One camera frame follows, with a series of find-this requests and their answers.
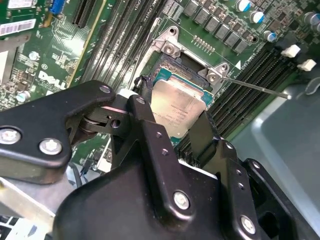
green circuit board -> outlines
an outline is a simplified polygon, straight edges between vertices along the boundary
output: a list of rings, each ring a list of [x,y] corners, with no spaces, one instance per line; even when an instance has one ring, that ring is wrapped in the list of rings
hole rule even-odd
[[[0,25],[32,19],[35,19],[36,23],[34,28],[29,30],[31,33],[29,41],[16,49],[9,82],[0,85],[0,111],[21,104],[16,100],[19,91],[27,90],[30,93],[29,101],[32,101],[77,85],[82,82],[85,73],[88,80],[94,76],[111,86],[115,85],[116,88],[126,86],[127,81],[124,81],[123,77],[120,77],[118,82],[114,82],[117,71],[115,70],[114,74],[108,73],[110,66],[108,64],[105,64],[100,72],[92,72],[92,75],[89,74],[90,71],[86,71],[92,67],[88,65],[88,62],[93,57],[97,46],[102,39],[108,39],[105,35],[102,37],[106,26],[116,26],[126,11],[130,10],[131,13],[127,17],[128,25],[125,27],[132,27],[134,20],[138,18],[138,9],[144,9],[141,1],[96,0],[87,24],[83,28],[73,24],[74,14],[79,5],[78,1],[66,0],[62,13],[54,15],[48,27],[44,27],[43,23],[48,18],[51,1],[33,1],[29,8],[12,10],[8,9],[9,2],[10,0],[0,2]],[[144,4],[154,6],[158,2],[159,0],[145,1]],[[196,3],[196,8],[193,12],[186,13],[186,8],[191,2]],[[198,18],[203,10],[208,12],[204,21]],[[262,23],[250,21],[250,14],[253,11],[264,13],[265,18]],[[310,26],[304,22],[305,14],[310,11],[320,11],[318,1],[252,0],[248,11],[237,12],[234,1],[168,0],[158,15],[159,21],[154,28],[152,38],[156,39],[169,27],[176,26],[179,29],[178,42],[182,46],[210,66],[214,67],[221,62],[229,63],[228,76],[236,78],[266,44],[265,31],[276,33],[277,38],[292,33],[299,43],[312,47],[314,52],[320,55],[320,35],[312,31]],[[221,26],[227,27],[225,37],[217,37],[217,30],[220,28],[208,31],[207,26],[212,18],[218,21],[220,28]],[[122,31],[117,33],[119,41],[113,46],[115,51],[117,46],[121,45],[126,50],[122,52],[122,55],[118,55],[119,57],[116,56],[119,58],[119,65],[129,59],[127,56],[133,48],[133,43],[138,42],[141,45],[141,42],[138,41],[140,30],[135,31],[128,43],[121,42],[121,36],[128,33],[126,28],[121,28]],[[226,42],[232,33],[236,35],[234,45],[229,41]],[[242,51],[236,49],[240,41],[245,43]],[[158,52],[152,54],[142,71],[143,74],[150,73],[160,55]],[[130,59],[131,65],[129,64],[129,67],[123,72],[132,70],[135,59]],[[86,159],[91,154],[92,149],[101,152],[101,146],[105,144],[105,137],[99,135],[96,140],[90,140],[77,147],[73,159],[79,163],[80,159]]]
[[[314,33],[310,26],[304,23],[304,14],[317,9],[318,3],[315,0],[308,3],[298,0],[253,0],[250,9],[246,12],[237,12],[234,1],[200,0],[197,1],[198,6],[194,12],[186,15],[184,9],[191,2],[195,1],[168,0],[160,15],[157,29],[154,31],[154,38],[171,26],[178,27],[178,42],[213,67],[221,62],[229,63],[228,77],[235,78],[266,44],[265,31],[276,33],[277,38],[289,32],[294,33],[301,44],[312,47],[320,54],[319,34]],[[203,23],[196,22],[197,15],[202,10],[206,10],[208,15]],[[262,23],[250,22],[249,16],[253,11],[264,12],[265,17]],[[218,20],[220,28],[222,26],[228,28],[225,37],[222,37],[223,40],[217,37],[218,26],[213,32],[206,30],[212,18]],[[226,43],[228,35],[232,33],[236,34],[237,41],[247,44],[241,53],[236,52],[231,43],[228,42],[229,45]],[[159,54],[155,52],[143,73],[148,73],[158,58]]]
[[[0,39],[43,27],[47,0],[0,1]]]

motherboard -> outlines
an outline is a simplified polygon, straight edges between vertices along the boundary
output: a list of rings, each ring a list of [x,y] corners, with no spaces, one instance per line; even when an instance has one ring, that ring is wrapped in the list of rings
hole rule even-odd
[[[311,81],[319,56],[317,0],[4,0],[0,111],[92,79],[131,89],[143,75],[167,94],[199,94],[192,102],[230,140],[276,96],[228,79],[281,92]],[[182,158],[198,116],[170,129]],[[111,162],[109,139],[81,143],[72,161],[98,170]]]

black plastic bracket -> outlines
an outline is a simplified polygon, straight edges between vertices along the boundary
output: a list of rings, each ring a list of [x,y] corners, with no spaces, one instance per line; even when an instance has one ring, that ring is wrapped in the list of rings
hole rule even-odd
[[[213,117],[204,111],[188,132],[193,157],[220,181],[219,207],[222,232],[231,239],[261,239],[249,178],[235,148],[220,138]],[[247,218],[251,230],[242,221]]]
[[[220,181],[222,232],[230,239],[243,239],[244,236],[245,239],[261,239],[247,171],[239,164],[233,145],[220,140],[214,157],[203,169],[214,173]]]
[[[173,230],[177,226],[179,230],[185,228],[195,216],[195,206],[167,131],[155,123],[149,103],[141,96],[131,96],[127,108],[132,113],[132,131],[121,143],[113,139],[112,168],[125,163],[127,154],[138,143],[158,218]],[[187,196],[187,209],[174,202],[177,191]]]
[[[266,239],[319,240],[262,164],[248,158],[242,166],[249,176],[256,215]]]
[[[17,130],[21,139],[0,144],[0,176],[37,184],[60,180],[71,159],[70,141],[81,119],[115,97],[111,88],[93,80],[1,112],[0,128]],[[58,140],[61,152],[41,152],[39,144],[45,139]]]

dimm slot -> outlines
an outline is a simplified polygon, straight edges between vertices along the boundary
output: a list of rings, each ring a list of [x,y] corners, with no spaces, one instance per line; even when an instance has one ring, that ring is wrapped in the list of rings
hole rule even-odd
[[[267,80],[267,84],[264,85],[264,87],[269,87],[270,89],[277,89],[277,87],[283,82],[282,79],[286,79],[291,73],[293,72],[292,69],[284,69],[284,68],[279,68],[277,71],[275,71],[272,76],[271,80],[270,78]],[[249,98],[247,101],[243,103],[244,107],[239,110],[236,116],[230,117],[229,121],[224,121],[222,122],[222,125],[220,125],[219,132],[223,136],[227,136],[226,132],[232,132],[235,130],[243,121],[244,117],[243,116],[249,116],[252,111],[255,110],[257,106],[260,104],[260,98],[265,96],[266,98],[270,96],[267,93],[262,93],[258,91],[254,91],[254,95]]]
[[[93,75],[93,79],[100,79],[102,80],[102,71],[106,67],[107,60],[110,57],[111,52],[113,51],[116,43],[119,41],[119,39],[125,39],[125,35],[129,34],[129,32],[125,32],[121,38],[121,35],[125,31],[126,27],[128,26],[128,20],[130,16],[132,15],[132,9],[134,9],[136,5],[136,1],[131,0],[129,3],[125,6],[125,9],[123,11],[124,15],[121,16],[119,20],[119,24],[117,26],[116,32],[111,36],[109,45],[105,46],[105,51],[103,54],[103,57],[100,58],[99,64],[97,66],[97,69]]]
[[[115,1],[115,6],[112,8],[112,12],[109,17],[110,21],[108,21],[107,25],[105,25],[103,33],[101,34],[98,43],[93,50],[92,56],[81,78],[81,83],[93,79],[93,76],[97,70],[97,65],[95,63],[99,62],[100,57],[106,51],[106,46],[108,46],[111,41],[111,37],[118,29],[117,27],[122,17],[122,11],[120,11],[120,8],[123,7],[122,4],[125,4],[124,6],[126,6],[129,4],[129,1]]]
[[[285,74],[282,75],[281,77],[283,79],[287,79],[291,74],[292,74],[292,70],[287,70]],[[281,82],[276,81],[273,83],[272,86],[270,86],[270,88],[277,89],[280,85],[281,85]],[[224,131],[221,132],[221,134],[223,136],[229,136],[234,130],[237,129],[237,127],[239,126],[239,122],[243,122],[243,120],[248,118],[252,114],[252,112],[257,108],[257,106],[262,104],[269,96],[270,95],[267,93],[260,92],[254,104],[251,104],[250,106],[248,106],[249,108],[247,109],[247,111],[238,117],[238,121],[235,121],[232,125],[227,127]]]
[[[260,65],[268,58],[270,52],[263,48],[260,53],[251,61],[251,63],[239,74],[236,78],[239,81],[248,79],[252,74],[252,70],[258,69]],[[214,116],[219,111],[221,111],[225,104],[233,98],[233,96],[240,89],[240,86],[234,83],[231,83],[227,90],[215,101],[212,107],[209,109],[209,112]]]
[[[129,35],[128,39],[125,41],[124,45],[121,45],[118,48],[116,57],[113,60],[113,63],[110,66],[108,73],[104,77],[105,80],[112,77],[112,75],[115,72],[116,67],[118,66],[120,60],[124,56],[126,49],[128,49],[130,47],[132,41],[134,40],[134,37],[136,35],[141,34],[140,31],[143,30],[143,20],[145,19],[145,16],[148,13],[149,9],[152,7],[153,2],[154,1],[149,0],[145,4],[139,5],[139,8],[137,9],[137,13],[138,13],[137,15],[139,15],[139,18],[135,18],[134,22],[131,24],[130,28],[132,28],[132,26],[133,26],[133,29],[130,30],[130,35]]]
[[[250,82],[253,85],[259,85],[263,87],[259,82],[262,80],[263,76],[265,73],[267,73],[275,63],[277,63],[278,60],[276,59],[275,56],[270,57],[267,61],[263,63],[263,65],[258,69],[251,77],[250,79],[246,79],[245,82]],[[238,88],[238,91],[236,93],[237,96],[241,97],[242,99],[246,97],[246,94],[250,91],[251,89],[248,87],[240,86]],[[230,110],[234,108],[241,99],[239,97],[233,96],[232,100],[229,101],[224,107],[223,111],[220,111],[218,114],[215,114],[213,119],[216,121],[216,124],[218,125],[225,117],[228,116],[230,113]]]

white capacitor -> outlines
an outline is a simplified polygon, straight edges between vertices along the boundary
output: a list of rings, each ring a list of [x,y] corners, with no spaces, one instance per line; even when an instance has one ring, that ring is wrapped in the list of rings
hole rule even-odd
[[[263,33],[263,38],[269,43],[273,43],[277,39],[277,35],[274,32],[268,30]]]
[[[313,25],[311,29],[316,33],[320,33],[320,23],[318,23],[317,25]]]
[[[252,23],[260,24],[265,19],[265,15],[262,11],[253,11],[249,18]]]
[[[250,5],[251,5],[251,3],[249,0],[238,0],[235,3],[235,9],[238,12],[246,12],[249,10]]]
[[[19,102],[19,103],[24,103],[25,101],[29,100],[31,97],[30,93],[28,91],[20,91],[17,93],[17,95],[15,96],[15,99]]]
[[[315,12],[307,12],[305,15],[304,15],[304,22],[306,24],[309,24],[311,26],[314,26],[314,25],[317,25],[320,23],[320,13],[315,13]]]

